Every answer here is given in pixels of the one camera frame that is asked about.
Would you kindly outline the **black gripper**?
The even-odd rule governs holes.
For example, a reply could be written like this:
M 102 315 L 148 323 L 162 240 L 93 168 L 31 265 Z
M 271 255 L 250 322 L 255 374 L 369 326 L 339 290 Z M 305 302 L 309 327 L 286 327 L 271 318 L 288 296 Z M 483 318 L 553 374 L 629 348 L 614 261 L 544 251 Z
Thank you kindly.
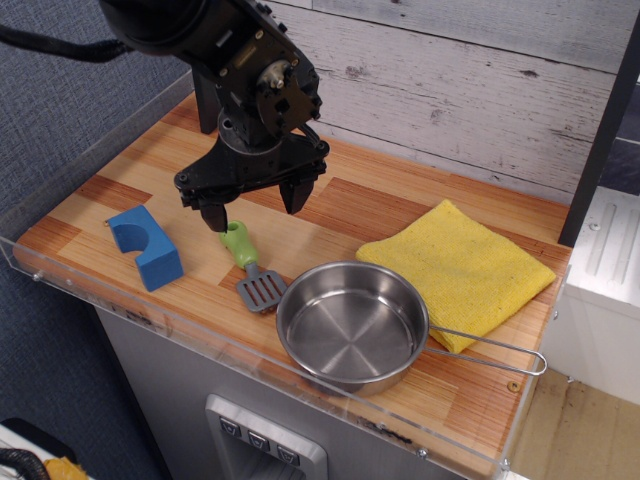
M 221 112 L 213 148 L 175 176 L 183 205 L 199 209 L 211 231 L 226 232 L 225 204 L 244 193 L 278 186 L 286 212 L 298 213 L 326 172 L 330 152 L 329 144 L 310 127 L 303 126 L 302 131 L 251 145 L 241 138 L 229 115 Z

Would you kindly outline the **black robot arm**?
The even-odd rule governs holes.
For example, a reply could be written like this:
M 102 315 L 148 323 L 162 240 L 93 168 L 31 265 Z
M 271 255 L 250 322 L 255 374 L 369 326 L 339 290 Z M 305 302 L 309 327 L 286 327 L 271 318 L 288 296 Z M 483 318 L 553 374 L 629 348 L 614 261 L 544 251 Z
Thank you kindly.
M 272 186 L 299 212 L 325 173 L 329 145 L 310 128 L 320 116 L 319 77 L 284 25 L 258 1 L 103 1 L 128 47 L 174 56 L 213 86 L 218 137 L 176 174 L 184 206 L 208 227 L 227 229 L 226 204 Z

